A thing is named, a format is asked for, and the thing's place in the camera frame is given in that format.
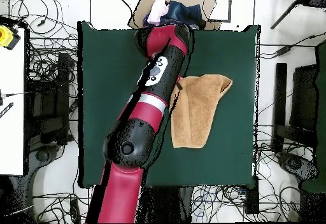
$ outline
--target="black border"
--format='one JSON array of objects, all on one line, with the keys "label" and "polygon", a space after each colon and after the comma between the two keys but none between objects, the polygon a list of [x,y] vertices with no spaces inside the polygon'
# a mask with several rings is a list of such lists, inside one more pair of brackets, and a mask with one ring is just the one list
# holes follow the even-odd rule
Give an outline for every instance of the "black border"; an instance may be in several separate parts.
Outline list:
[{"label": "black border", "polygon": [[227,20],[208,19],[207,22],[231,23],[231,13],[232,13],[231,9],[232,9],[232,0],[229,0],[229,10],[227,12]]}]

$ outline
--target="green table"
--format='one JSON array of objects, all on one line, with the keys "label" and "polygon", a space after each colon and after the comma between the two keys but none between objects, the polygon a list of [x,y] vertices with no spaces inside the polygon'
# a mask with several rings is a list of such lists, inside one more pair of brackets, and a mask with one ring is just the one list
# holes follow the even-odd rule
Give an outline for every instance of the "green table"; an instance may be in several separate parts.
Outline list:
[{"label": "green table", "polygon": [[319,175],[316,179],[302,183],[302,189],[310,193],[326,193],[326,41],[315,48],[318,74],[316,88],[318,90],[317,109],[317,146],[315,151]]},{"label": "green table", "polygon": [[[86,22],[78,24],[78,74],[82,75],[78,85],[83,93],[79,121],[80,186],[100,182],[104,138],[146,66],[134,44],[134,33],[97,31]],[[171,126],[165,115],[163,125],[168,123],[167,130],[164,135],[162,131],[158,133],[164,136],[162,151],[149,169],[147,185],[252,183],[258,33],[256,25],[245,32],[195,31],[187,76],[222,74],[232,79],[233,85],[218,103],[208,142],[202,149],[173,148]]]}]

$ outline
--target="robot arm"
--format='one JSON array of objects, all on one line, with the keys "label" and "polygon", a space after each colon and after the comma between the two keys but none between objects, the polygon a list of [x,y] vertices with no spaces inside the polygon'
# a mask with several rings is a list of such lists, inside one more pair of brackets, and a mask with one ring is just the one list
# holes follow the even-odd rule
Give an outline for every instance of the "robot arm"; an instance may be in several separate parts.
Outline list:
[{"label": "robot arm", "polygon": [[104,142],[106,163],[86,223],[134,223],[142,167],[188,52],[190,32],[183,24],[140,29],[135,36],[150,62]]}]

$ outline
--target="cloth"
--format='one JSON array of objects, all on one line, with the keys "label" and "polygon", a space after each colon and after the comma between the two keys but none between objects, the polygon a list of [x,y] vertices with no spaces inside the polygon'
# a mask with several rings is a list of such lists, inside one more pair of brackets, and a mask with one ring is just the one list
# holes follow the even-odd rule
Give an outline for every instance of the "cloth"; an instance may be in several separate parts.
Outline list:
[{"label": "cloth", "polygon": [[219,74],[205,74],[180,78],[178,82],[182,89],[175,86],[170,100],[171,109],[180,91],[171,114],[173,147],[202,148],[208,139],[218,101],[230,89],[232,80]]},{"label": "cloth", "polygon": [[170,1],[168,12],[160,18],[160,25],[178,23],[196,25],[199,28],[203,28],[204,21],[201,16],[201,6],[197,4],[186,7],[182,3]]},{"label": "cloth", "polygon": [[152,25],[160,25],[161,16],[169,11],[169,6],[166,6],[166,0],[155,0],[152,10],[148,15],[147,22]]}]

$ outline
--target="brown towel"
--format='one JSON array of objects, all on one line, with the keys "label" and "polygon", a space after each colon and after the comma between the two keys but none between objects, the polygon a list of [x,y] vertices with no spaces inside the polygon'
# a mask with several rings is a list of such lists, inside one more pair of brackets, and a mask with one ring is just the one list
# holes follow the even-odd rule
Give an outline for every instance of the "brown towel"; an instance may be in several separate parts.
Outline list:
[{"label": "brown towel", "polygon": [[202,148],[208,139],[220,98],[232,85],[232,80],[218,74],[181,78],[180,90],[175,86],[170,109],[179,93],[171,114],[171,135],[175,148]]}]

